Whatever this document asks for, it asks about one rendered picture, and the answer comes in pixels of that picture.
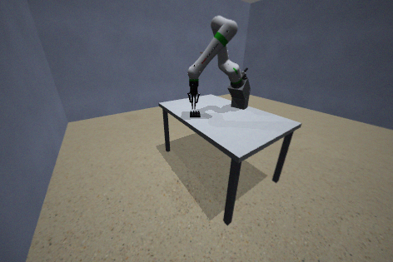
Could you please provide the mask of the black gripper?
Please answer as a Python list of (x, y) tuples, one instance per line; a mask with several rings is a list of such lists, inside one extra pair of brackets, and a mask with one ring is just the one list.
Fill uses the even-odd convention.
[[(191, 99), (190, 94), (192, 95), (192, 99)], [(192, 104), (192, 109), (193, 109), (193, 96), (194, 96), (194, 102), (195, 102), (194, 103), (194, 110), (195, 110), (196, 109), (196, 103), (198, 103), (198, 99), (199, 99), (199, 96), (200, 96), (200, 93), (198, 93), (198, 91), (197, 91), (197, 87), (190, 87), (190, 92), (188, 92), (187, 95), (189, 97), (190, 103)], [(197, 99), (196, 99), (196, 95), (198, 95)]]

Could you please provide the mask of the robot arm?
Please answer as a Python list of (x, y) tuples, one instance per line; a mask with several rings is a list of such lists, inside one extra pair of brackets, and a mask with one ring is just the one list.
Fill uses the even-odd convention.
[(214, 38), (211, 40), (206, 50), (197, 59), (197, 61), (188, 69), (187, 74), (189, 76), (189, 86), (198, 87), (199, 76), (207, 64), (217, 54), (218, 67), (228, 75), (231, 82), (231, 87), (242, 87), (244, 85), (244, 80), (247, 79), (245, 72), (248, 70), (248, 68), (243, 71), (244, 73), (241, 72), (240, 67), (236, 63), (229, 60), (226, 47), (227, 43), (236, 35), (236, 22), (225, 19), (222, 16), (216, 16), (211, 21), (211, 29)]

